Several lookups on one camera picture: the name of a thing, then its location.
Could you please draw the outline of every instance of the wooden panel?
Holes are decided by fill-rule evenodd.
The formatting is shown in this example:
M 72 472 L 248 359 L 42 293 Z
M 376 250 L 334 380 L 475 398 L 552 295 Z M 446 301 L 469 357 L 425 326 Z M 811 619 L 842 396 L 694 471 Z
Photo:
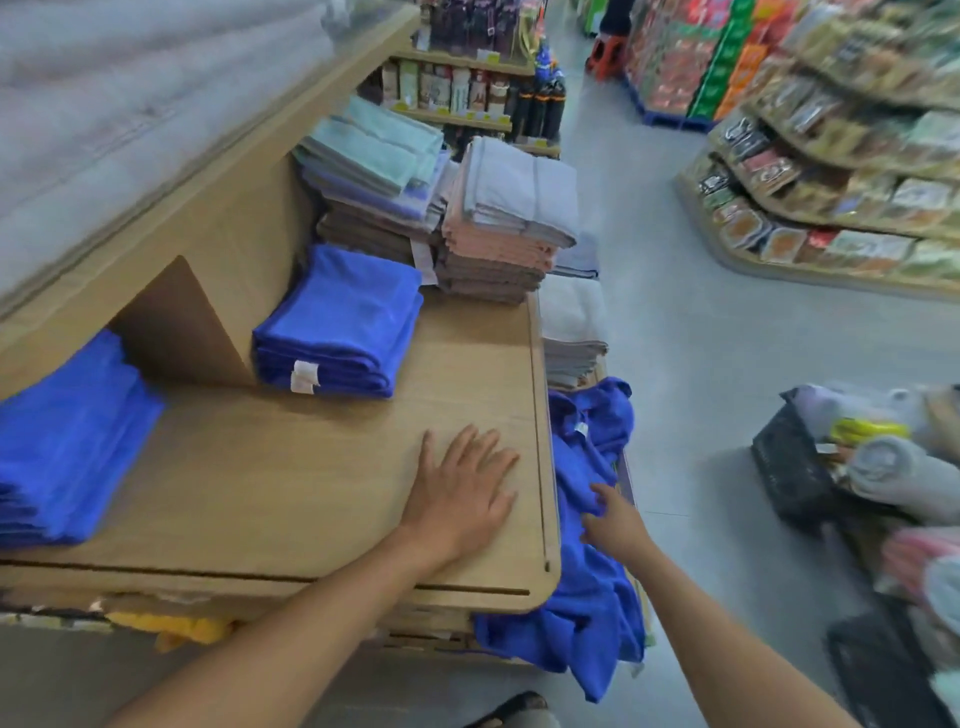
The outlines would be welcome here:
M 504 444 L 521 453 L 508 480 L 519 492 L 514 513 L 488 551 L 408 601 L 531 609 L 556 587 L 560 559 L 545 387 L 541 365 L 538 373 L 534 367 L 539 335 L 529 306 L 431 297 L 389 401 L 171 389 L 168 410 L 100 533 L 79 546 L 13 551 L 4 561 L 195 575 L 211 582 L 198 591 L 214 593 L 218 577 L 292 582 L 287 589 L 294 591 L 356 558 L 396 524 L 425 429 L 444 443 L 474 421 L 499 428 Z M 166 591 L 163 578 L 150 576 L 113 591 Z M 86 586 L 99 578 L 90 574 Z
M 242 192 L 256 186 L 317 119 L 382 61 L 409 44 L 415 6 L 339 49 L 337 59 L 277 103 L 264 120 L 196 174 L 109 237 L 0 324 L 0 399 L 50 374 L 193 243 Z
M 145 375 L 196 383 L 256 383 L 181 256 L 120 312 L 110 328 L 123 337 L 128 359 Z

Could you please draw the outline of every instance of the rolled towel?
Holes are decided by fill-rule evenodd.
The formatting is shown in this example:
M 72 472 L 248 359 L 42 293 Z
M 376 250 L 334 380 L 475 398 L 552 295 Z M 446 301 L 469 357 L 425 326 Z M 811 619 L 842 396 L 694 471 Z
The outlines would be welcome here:
M 897 505 L 930 523 L 960 523 L 960 470 L 895 435 L 860 445 L 848 464 L 853 490 L 879 503 Z

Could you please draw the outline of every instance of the price tag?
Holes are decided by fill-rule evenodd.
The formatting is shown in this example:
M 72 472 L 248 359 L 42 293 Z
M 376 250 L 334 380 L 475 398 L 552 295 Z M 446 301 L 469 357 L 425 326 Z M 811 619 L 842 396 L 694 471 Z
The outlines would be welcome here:
M 496 51 L 477 51 L 477 60 L 484 63 L 500 63 L 500 54 Z

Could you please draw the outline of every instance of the wooden display table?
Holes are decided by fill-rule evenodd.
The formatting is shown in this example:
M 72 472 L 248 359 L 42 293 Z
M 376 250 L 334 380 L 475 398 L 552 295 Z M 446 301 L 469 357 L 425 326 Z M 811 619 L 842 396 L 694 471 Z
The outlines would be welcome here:
M 167 409 L 98 533 L 0 553 L 27 604 L 254 619 L 359 556 L 398 521 L 422 433 L 468 423 L 520 452 L 519 498 L 487 552 L 420 585 L 385 624 L 466 631 L 553 592 L 560 545 L 536 297 L 518 307 L 427 296 L 396 396 L 305 397 L 256 384 L 252 329 L 309 240 L 287 152 L 392 52 L 403 6 L 155 205 L 0 320 L 0 398 L 109 325 L 162 382 Z

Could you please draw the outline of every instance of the yellow package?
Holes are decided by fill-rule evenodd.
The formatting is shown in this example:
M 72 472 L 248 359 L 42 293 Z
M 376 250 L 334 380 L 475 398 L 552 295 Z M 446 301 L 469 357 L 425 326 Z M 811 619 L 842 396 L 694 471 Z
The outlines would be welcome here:
M 830 428 L 831 440 L 852 448 L 877 435 L 896 435 L 909 440 L 910 428 L 901 423 L 875 423 L 869 420 L 856 420 L 852 417 L 837 420 Z

